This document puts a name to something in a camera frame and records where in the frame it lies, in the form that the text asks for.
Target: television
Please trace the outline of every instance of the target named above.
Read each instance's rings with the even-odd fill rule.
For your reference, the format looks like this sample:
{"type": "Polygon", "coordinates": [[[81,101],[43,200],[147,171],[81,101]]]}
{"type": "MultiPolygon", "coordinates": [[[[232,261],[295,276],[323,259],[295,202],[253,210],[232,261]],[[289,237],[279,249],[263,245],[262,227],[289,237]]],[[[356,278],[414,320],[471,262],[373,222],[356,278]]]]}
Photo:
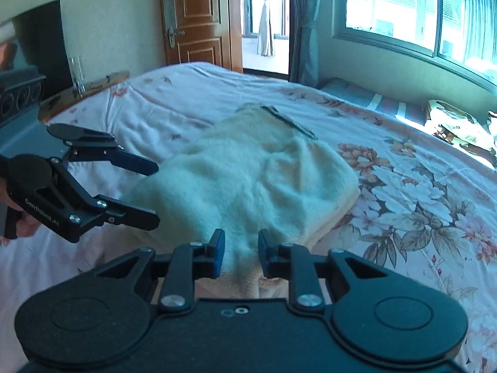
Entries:
{"type": "Polygon", "coordinates": [[[33,8],[0,24],[0,74],[36,66],[47,79],[41,99],[71,88],[60,0],[33,8]]]}

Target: bedroom window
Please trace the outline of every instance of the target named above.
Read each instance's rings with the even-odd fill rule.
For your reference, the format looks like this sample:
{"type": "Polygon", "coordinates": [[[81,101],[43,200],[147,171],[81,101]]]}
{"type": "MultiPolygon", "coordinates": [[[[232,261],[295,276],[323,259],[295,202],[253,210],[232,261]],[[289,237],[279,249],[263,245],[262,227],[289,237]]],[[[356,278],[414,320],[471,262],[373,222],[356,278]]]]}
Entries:
{"type": "Polygon", "coordinates": [[[343,39],[410,54],[497,91],[497,0],[341,0],[343,39]]]}

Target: window frame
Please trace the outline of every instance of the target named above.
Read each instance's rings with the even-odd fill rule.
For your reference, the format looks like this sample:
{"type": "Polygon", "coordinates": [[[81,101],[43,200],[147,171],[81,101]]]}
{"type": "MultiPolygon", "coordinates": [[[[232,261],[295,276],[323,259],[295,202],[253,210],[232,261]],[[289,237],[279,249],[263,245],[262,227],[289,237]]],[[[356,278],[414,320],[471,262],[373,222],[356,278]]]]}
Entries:
{"type": "Polygon", "coordinates": [[[497,85],[489,81],[484,76],[481,76],[471,70],[463,63],[454,61],[440,52],[441,35],[442,35],[442,21],[443,21],[443,0],[437,0],[436,6],[436,35],[435,47],[433,52],[418,44],[402,41],[389,36],[375,34],[372,32],[361,31],[346,27],[346,6],[347,0],[335,0],[335,31],[334,38],[343,39],[346,41],[357,42],[362,44],[369,44],[379,48],[385,48],[397,53],[406,54],[411,57],[421,59],[437,67],[443,68],[451,73],[454,73],[464,79],[478,85],[481,88],[497,95],[497,85]]]}
{"type": "MultiPolygon", "coordinates": [[[[252,32],[252,25],[253,25],[253,16],[252,16],[252,0],[244,0],[244,11],[242,12],[242,15],[244,16],[244,29],[242,29],[242,36],[244,38],[257,38],[258,34],[255,32],[252,32]]],[[[281,2],[281,29],[283,32],[286,31],[285,27],[285,15],[287,10],[289,10],[290,7],[286,6],[286,0],[282,0],[281,2]]],[[[288,36],[284,34],[274,34],[275,39],[289,39],[288,36]]]]}

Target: door handle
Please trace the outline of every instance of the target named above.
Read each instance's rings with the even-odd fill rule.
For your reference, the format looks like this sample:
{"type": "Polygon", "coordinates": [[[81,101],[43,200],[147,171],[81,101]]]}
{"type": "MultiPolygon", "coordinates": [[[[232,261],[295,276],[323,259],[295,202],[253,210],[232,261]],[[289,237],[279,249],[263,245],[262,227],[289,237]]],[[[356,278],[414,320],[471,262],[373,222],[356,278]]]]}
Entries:
{"type": "Polygon", "coordinates": [[[166,35],[169,38],[169,46],[174,48],[176,46],[176,35],[184,35],[185,31],[181,31],[180,29],[169,27],[167,29],[166,35]]]}

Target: window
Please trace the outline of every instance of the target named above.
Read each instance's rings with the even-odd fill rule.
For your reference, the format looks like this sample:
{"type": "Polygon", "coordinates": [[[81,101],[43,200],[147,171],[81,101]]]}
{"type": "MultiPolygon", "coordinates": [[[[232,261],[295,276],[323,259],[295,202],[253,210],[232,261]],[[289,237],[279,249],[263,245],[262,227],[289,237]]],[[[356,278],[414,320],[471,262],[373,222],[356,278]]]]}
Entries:
{"type": "MultiPolygon", "coordinates": [[[[260,15],[264,0],[242,0],[242,32],[254,37],[259,32],[260,15]]],[[[275,37],[287,38],[290,29],[290,0],[269,0],[271,27],[275,37]]]]}
{"type": "Polygon", "coordinates": [[[339,7],[339,37],[411,54],[496,91],[497,0],[342,0],[339,7]]]}

